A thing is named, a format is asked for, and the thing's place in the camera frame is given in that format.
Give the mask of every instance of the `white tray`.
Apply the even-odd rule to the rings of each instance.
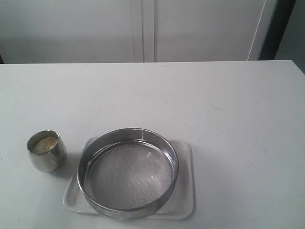
[[[87,141],[84,149],[96,138]],[[170,141],[179,159],[179,174],[175,189],[166,204],[156,213],[148,218],[154,219],[184,219],[194,209],[193,172],[192,172],[192,150],[182,141]],[[63,197],[63,204],[70,211],[100,214],[95,211],[82,194],[76,178],[76,173],[71,177],[67,190]]]

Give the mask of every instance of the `stainless steel cup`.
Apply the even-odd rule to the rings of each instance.
[[[57,145],[52,148],[51,150],[36,154],[33,153],[34,146],[42,139],[46,137],[55,137],[58,139]],[[34,134],[29,140],[28,140],[28,151],[30,155],[30,159],[33,163],[33,165],[41,172],[44,173],[50,173],[56,169],[58,169],[60,166],[63,165],[67,158],[67,150],[64,145],[64,143],[61,140],[61,137],[59,134],[52,130],[44,130],[41,132],[38,132]]]

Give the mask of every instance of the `cabinet door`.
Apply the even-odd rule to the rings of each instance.
[[[143,1],[144,22],[154,22],[144,27],[144,34],[146,31],[154,36],[153,41],[149,34],[144,37],[145,46],[150,44],[145,47],[144,59],[156,62],[258,59],[276,3],[276,0]]]
[[[142,62],[141,0],[0,1],[5,63]]]

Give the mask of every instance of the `table surface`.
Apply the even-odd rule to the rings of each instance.
[[[305,226],[305,76],[292,61],[0,65],[0,126],[0,228]],[[86,140],[125,127],[191,146],[190,217],[123,222],[63,205]],[[52,174],[26,149],[45,129],[68,149]]]

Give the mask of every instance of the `sieve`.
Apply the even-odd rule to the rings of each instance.
[[[166,203],[178,171],[178,157],[165,138],[127,128],[99,137],[84,150],[77,181],[96,211],[115,219],[138,219]]]

